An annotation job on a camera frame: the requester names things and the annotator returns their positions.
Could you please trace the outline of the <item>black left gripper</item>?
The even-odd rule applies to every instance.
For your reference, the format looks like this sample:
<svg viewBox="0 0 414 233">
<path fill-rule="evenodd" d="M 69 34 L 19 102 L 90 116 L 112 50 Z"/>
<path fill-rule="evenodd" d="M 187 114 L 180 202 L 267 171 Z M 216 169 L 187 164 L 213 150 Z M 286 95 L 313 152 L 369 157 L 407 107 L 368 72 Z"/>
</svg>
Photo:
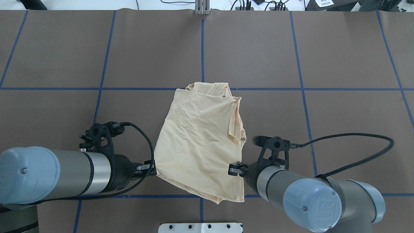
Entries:
<svg viewBox="0 0 414 233">
<path fill-rule="evenodd" d="M 150 160 L 136 163 L 125 155 L 115 153 L 113 137 L 123 134 L 126 127 L 133 127 L 147 141 L 151 154 Z M 93 165 L 94 172 L 103 171 L 102 174 L 108 174 L 108 178 L 103 179 L 104 186 L 98 189 L 98 193 L 113 191 L 125 193 L 139 186 L 147 177 L 156 174 L 154 146 L 147 134 L 131 122 L 95 123 L 84 134 L 79 135 L 79 138 L 83 140 L 83 143 L 79 144 L 81 152 L 91 159 L 104 159 L 104 164 Z"/>
</svg>

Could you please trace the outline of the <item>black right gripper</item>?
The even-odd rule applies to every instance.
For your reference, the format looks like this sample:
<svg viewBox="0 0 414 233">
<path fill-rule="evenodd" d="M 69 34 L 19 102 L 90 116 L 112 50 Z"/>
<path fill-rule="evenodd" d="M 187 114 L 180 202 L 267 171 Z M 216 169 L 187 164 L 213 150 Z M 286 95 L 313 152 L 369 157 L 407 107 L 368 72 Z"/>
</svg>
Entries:
<svg viewBox="0 0 414 233">
<path fill-rule="evenodd" d="M 244 178 L 248 187 L 259 194 L 259 175 L 265 168 L 289 169 L 289 150 L 299 147 L 296 143 L 278 136 L 254 136 L 253 143 L 261 147 L 258 160 L 252 164 L 237 161 L 229 164 L 228 175 Z"/>
</svg>

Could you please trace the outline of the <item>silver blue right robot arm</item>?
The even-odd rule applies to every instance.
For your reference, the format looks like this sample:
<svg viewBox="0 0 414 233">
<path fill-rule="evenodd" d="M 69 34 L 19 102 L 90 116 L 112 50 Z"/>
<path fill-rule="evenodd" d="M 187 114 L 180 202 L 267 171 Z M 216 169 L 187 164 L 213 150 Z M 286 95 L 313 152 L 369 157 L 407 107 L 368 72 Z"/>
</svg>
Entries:
<svg viewBox="0 0 414 233">
<path fill-rule="evenodd" d="M 379 138 L 389 144 L 374 155 L 315 177 L 289 171 L 290 149 L 342 136 Z M 261 148 L 258 160 L 252 164 L 231 163 L 228 174 L 244 178 L 250 189 L 283 211 L 297 225 L 315 233 L 371 233 L 372 225 L 383 219 L 386 204 L 375 187 L 355 180 L 335 180 L 332 176 L 385 154 L 394 146 L 392 138 L 345 133 L 296 144 L 278 136 L 255 136 L 253 143 Z"/>
</svg>

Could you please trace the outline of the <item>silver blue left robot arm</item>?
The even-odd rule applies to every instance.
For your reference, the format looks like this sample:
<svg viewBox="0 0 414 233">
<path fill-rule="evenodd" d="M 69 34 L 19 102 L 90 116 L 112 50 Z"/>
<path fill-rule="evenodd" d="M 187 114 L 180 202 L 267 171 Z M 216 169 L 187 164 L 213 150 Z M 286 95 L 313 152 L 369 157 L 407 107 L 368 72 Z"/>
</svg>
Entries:
<svg viewBox="0 0 414 233">
<path fill-rule="evenodd" d="M 116 154 L 113 137 L 125 127 L 139 131 L 151 159 L 131 162 Z M 123 195 L 156 174 L 154 146 L 131 122 L 94 123 L 79 136 L 78 151 L 14 147 L 1 153 L 1 232 L 38 233 L 37 205 L 52 201 L 87 201 Z"/>
</svg>

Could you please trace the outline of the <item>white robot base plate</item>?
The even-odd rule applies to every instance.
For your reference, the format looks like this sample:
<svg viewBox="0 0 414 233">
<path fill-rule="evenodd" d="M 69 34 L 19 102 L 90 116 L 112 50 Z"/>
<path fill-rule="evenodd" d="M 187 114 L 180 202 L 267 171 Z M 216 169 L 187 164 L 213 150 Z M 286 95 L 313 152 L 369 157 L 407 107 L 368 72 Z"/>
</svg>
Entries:
<svg viewBox="0 0 414 233">
<path fill-rule="evenodd" d="M 243 233 L 242 223 L 161 224 L 158 233 Z"/>
</svg>

